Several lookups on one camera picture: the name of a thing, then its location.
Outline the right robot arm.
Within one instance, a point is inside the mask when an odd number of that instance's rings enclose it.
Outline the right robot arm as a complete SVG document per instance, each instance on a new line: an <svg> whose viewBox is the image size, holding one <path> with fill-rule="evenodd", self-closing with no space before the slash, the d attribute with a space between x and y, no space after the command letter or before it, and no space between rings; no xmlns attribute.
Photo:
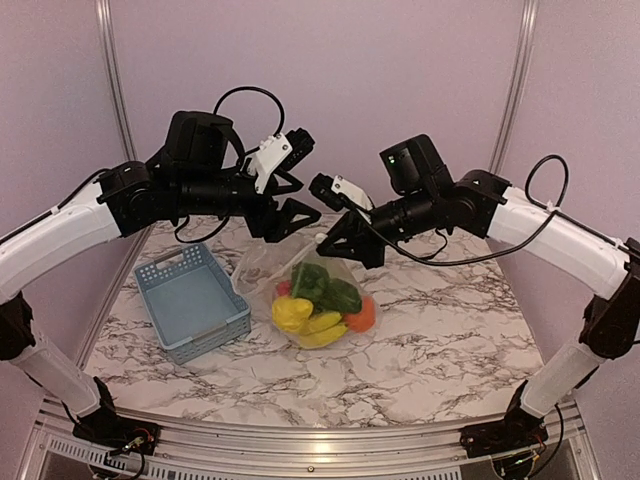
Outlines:
<svg viewBox="0 0 640 480"><path fill-rule="evenodd" d="M503 178L474 170L454 181L445 169L423 179L403 178L400 198L379 207L341 177L317 175L314 197L346 214L318 248L325 257L376 268L387 247L428 230L462 230L503 245L484 256L525 253L562 280L589 292L578 332L566 338L544 366L518 386L503 416L468 425L460 443L479 457L524 448L548 435L544 418L599 367L626 355L639 330L639 244L619 241L572 219L558 202L543 204Z"/></svg>

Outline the red toy apple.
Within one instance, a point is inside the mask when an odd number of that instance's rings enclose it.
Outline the red toy apple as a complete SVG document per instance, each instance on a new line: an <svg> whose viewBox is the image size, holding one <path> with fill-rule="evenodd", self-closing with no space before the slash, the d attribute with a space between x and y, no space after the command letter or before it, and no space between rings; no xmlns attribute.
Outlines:
<svg viewBox="0 0 640 480"><path fill-rule="evenodd" d="M290 296L292 292L292 282L285 280L277 284L276 293L278 296Z"/></svg>

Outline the clear zip top bag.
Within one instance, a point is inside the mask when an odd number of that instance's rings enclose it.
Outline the clear zip top bag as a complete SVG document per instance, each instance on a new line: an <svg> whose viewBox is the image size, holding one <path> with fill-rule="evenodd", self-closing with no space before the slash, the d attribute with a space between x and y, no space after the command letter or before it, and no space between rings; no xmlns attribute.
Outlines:
<svg viewBox="0 0 640 480"><path fill-rule="evenodd" d="M301 349L371 341L378 305L346 262L316 248L327 236L295 234L277 244L251 248L231 275L234 290L259 318Z"/></svg>

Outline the yellow toy pear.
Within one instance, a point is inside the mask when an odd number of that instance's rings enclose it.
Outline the yellow toy pear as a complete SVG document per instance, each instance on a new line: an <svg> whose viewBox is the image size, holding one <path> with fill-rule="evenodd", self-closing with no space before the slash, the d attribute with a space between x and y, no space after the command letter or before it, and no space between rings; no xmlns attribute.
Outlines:
<svg viewBox="0 0 640 480"><path fill-rule="evenodd" d="M313 309L313 303L307 299L281 296L272 303L272 320L280 330L298 333Z"/></svg>

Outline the orange toy orange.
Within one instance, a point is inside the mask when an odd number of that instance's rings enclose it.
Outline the orange toy orange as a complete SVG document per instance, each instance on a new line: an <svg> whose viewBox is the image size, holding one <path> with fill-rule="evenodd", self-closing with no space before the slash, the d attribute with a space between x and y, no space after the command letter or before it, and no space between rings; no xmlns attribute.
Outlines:
<svg viewBox="0 0 640 480"><path fill-rule="evenodd" d="M371 296L362 298L362 309L358 313L345 314L344 322L355 333L365 333L376 323L376 306Z"/></svg>

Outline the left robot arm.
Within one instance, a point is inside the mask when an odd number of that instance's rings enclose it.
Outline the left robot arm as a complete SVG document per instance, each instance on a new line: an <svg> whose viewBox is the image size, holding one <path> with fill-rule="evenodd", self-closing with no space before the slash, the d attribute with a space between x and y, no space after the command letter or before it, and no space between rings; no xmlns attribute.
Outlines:
<svg viewBox="0 0 640 480"><path fill-rule="evenodd" d="M61 400L75 424L75 436L120 446L155 425L117 414L104 382L81 371L32 327L33 311L22 290L77 255L126 238L158 221L213 215L245 220L254 238L277 243L317 222L319 211L293 199L302 184L288 186L230 168L185 162L126 162L90 176L58 206L1 240L1 358Z"/></svg>

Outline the yellow toy banana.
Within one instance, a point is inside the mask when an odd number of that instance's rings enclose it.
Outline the yellow toy banana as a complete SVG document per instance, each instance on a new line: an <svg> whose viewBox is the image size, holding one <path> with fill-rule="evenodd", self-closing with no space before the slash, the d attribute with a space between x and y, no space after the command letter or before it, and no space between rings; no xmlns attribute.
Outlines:
<svg viewBox="0 0 640 480"><path fill-rule="evenodd" d="M304 349L326 347L348 332L346 323L339 312L324 312L312 316L298 332L298 344Z"/></svg>

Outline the dark green toy pepper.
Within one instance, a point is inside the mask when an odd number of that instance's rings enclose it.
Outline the dark green toy pepper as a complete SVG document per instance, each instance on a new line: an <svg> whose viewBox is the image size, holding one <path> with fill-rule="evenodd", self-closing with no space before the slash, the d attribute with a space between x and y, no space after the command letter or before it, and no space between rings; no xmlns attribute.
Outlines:
<svg viewBox="0 0 640 480"><path fill-rule="evenodd" d="M346 280L331 277L321 265L309 262L296 264L292 268L291 282L291 296L311 301L315 310L350 314L362 309L358 288Z"/></svg>

